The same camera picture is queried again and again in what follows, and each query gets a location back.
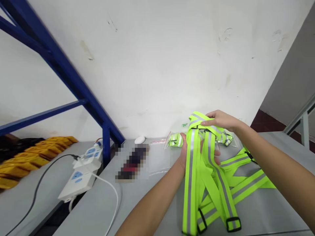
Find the left hand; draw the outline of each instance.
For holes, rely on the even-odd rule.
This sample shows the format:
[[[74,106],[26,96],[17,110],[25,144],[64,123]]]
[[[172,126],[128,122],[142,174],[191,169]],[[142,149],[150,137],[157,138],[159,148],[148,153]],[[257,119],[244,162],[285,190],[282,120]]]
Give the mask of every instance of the left hand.
[[[180,133],[180,135],[183,138],[183,146],[181,148],[180,156],[178,159],[180,161],[181,166],[185,170],[186,169],[186,157],[187,157],[187,140],[186,140],[186,134]],[[202,151],[203,142],[204,142],[204,140],[202,140],[200,143],[200,152]],[[214,161],[216,162],[217,165],[221,165],[221,162],[217,157],[219,155],[221,155],[221,152],[218,150],[214,150],[214,156],[215,156]]]

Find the white cable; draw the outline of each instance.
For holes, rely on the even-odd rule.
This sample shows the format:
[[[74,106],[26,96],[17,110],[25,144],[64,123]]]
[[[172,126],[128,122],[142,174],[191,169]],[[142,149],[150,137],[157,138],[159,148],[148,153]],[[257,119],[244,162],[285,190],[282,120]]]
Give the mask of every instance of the white cable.
[[[109,225],[109,227],[108,227],[108,230],[106,231],[106,233],[105,233],[105,235],[104,235],[104,236],[107,236],[109,230],[110,230],[111,227],[112,227],[112,224],[113,224],[113,222],[114,222],[114,219],[115,219],[115,217],[116,217],[116,214],[117,214],[118,202],[119,202],[117,190],[115,189],[115,187],[114,187],[110,182],[108,182],[107,180],[102,179],[101,177],[97,176],[97,175],[94,174],[92,171],[90,171],[89,168],[88,168],[87,166],[85,166],[85,164],[82,162],[81,159],[78,159],[78,161],[81,163],[81,165],[83,165],[83,166],[91,173],[91,175],[95,176],[96,178],[98,178],[99,180],[101,180],[101,181],[103,181],[103,182],[105,182],[105,183],[108,183],[108,184],[114,189],[114,191],[115,191],[116,198],[117,198],[116,209],[115,209],[115,212],[114,212],[112,221],[111,221],[111,223],[110,223],[110,225]]]
[[[73,202],[74,202],[75,199],[76,199],[76,196],[73,197],[73,198],[71,199],[70,203],[69,203],[69,213],[72,211],[72,204],[73,204]]]

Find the gray table surface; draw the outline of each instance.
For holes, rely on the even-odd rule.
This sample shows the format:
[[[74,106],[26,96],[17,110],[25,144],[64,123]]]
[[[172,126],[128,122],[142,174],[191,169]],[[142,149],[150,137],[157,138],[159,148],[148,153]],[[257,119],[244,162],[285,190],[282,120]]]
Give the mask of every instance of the gray table surface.
[[[56,158],[65,154],[82,155],[93,146],[93,143],[79,142],[73,144]],[[63,157],[47,171],[39,186],[32,211],[10,236],[28,236],[61,203],[58,196],[74,171],[73,160],[71,156]],[[36,185],[51,162],[38,170],[31,171],[28,176],[20,180],[16,187],[0,194],[0,235],[8,233],[26,214],[32,203]]]
[[[315,174],[315,154],[282,132],[260,133],[266,140],[287,153]],[[134,146],[132,140],[124,147],[100,174],[118,190],[121,202],[118,214],[108,236],[113,236],[135,207],[139,200],[160,180],[180,153],[180,148],[163,149],[162,144],[150,145],[146,164],[133,183],[115,183],[115,174],[119,171],[126,156]],[[221,148],[221,160],[235,156],[241,147]],[[237,170],[241,175],[256,168],[247,164]],[[178,189],[167,213],[155,235],[181,235],[184,181]],[[54,236],[103,236],[114,214],[116,197],[113,189],[104,182],[96,180],[94,186],[79,201],[71,214],[55,232]],[[242,221],[242,230],[227,233],[220,218],[208,226],[203,235],[313,235],[305,222],[293,210],[277,189],[258,189],[236,205]]]

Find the white power strip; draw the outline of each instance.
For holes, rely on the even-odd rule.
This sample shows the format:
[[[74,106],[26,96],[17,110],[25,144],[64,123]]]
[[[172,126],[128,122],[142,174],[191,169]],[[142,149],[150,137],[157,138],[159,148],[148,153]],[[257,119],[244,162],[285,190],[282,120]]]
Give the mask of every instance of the white power strip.
[[[69,202],[77,195],[82,194],[93,187],[95,180],[93,174],[97,173],[103,160],[102,147],[102,142],[99,141],[95,143],[84,155],[81,155],[81,161],[75,160],[73,162],[74,172],[60,193],[58,199],[63,200],[65,203]]]

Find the yellow box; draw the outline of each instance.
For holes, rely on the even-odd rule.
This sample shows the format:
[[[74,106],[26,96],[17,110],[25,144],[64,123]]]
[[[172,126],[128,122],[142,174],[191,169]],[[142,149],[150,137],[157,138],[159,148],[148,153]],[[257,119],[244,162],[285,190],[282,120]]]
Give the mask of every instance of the yellow box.
[[[72,144],[72,142],[66,137],[50,137],[46,139],[46,141],[63,142],[65,143],[65,145],[68,145],[68,146]]]
[[[7,174],[19,178],[23,178],[29,174],[29,171],[22,170],[19,167],[6,167],[0,169],[0,174]]]
[[[45,158],[42,158],[39,156],[39,154],[31,153],[34,154],[34,156],[31,157],[25,157],[25,158],[12,158],[10,160],[5,161],[5,163],[26,163],[29,162],[35,166],[41,167],[49,163],[49,161]]]
[[[73,137],[73,136],[67,136],[65,138],[69,139],[73,143],[77,143],[78,142],[78,140],[75,137]]]
[[[32,151],[26,151],[26,153],[37,153],[39,155],[43,155],[44,158],[51,160],[57,156],[56,153],[50,151],[49,149],[39,149],[39,150],[32,150]]]
[[[28,157],[37,157],[37,156],[40,156],[42,158],[46,158],[45,155],[43,154],[40,154],[40,153],[32,153],[32,152],[21,152],[19,154],[16,154],[14,156],[14,158],[16,159],[24,159],[24,158],[28,158]]]
[[[48,148],[48,149],[53,148],[54,151],[55,151],[55,148],[57,148],[57,149],[60,150],[60,153],[62,153],[65,150],[65,148],[60,146],[59,144],[44,144],[44,145],[38,145],[38,146],[35,146],[35,147]]]
[[[39,145],[39,146],[33,146],[33,147],[29,147],[28,149],[25,149],[24,152],[33,152],[36,153],[36,151],[38,150],[43,150],[43,149],[48,149],[49,151],[57,154],[62,153],[62,151],[57,148],[55,145],[51,145],[51,147],[49,147],[50,145]]]
[[[15,187],[19,182],[16,180],[6,179],[0,177],[0,188],[9,189]]]
[[[63,148],[68,148],[69,147],[64,142],[61,142],[61,141],[41,141],[41,142],[35,144],[35,146],[47,145],[47,144],[58,144],[58,145],[62,146]]]
[[[32,171],[32,170],[37,170],[38,167],[29,163],[29,162],[25,162],[25,163],[12,163],[12,162],[8,162],[8,163],[3,163],[2,165],[0,165],[0,169],[1,168],[6,168],[6,167],[19,167],[21,169],[24,170],[28,170],[28,171]]]

